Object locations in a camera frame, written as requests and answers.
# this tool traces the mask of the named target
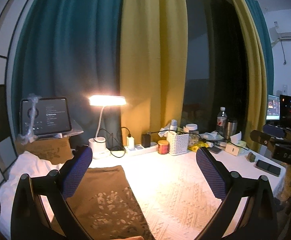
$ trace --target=air conditioner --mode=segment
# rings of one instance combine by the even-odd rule
[[[291,32],[280,33],[277,32],[275,27],[269,29],[269,33],[271,39],[274,41],[271,43],[272,47],[274,47],[279,41],[291,41]]]

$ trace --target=white storage basket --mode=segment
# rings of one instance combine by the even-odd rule
[[[176,132],[169,131],[167,134],[167,141],[169,142],[169,153],[171,155],[179,155],[188,152],[188,134],[177,135]]]

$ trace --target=window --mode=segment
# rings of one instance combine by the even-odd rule
[[[186,0],[188,61],[181,126],[196,123],[199,132],[216,127],[220,107],[244,131],[247,63],[244,41],[231,0]]]

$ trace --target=tablet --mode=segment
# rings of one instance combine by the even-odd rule
[[[23,99],[20,106],[20,130],[25,135],[30,126],[32,101]],[[35,109],[33,132],[47,135],[71,131],[68,103],[65,97],[41,98]]]

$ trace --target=white charger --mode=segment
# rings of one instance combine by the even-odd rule
[[[129,150],[134,150],[134,138],[127,136],[127,147]]]

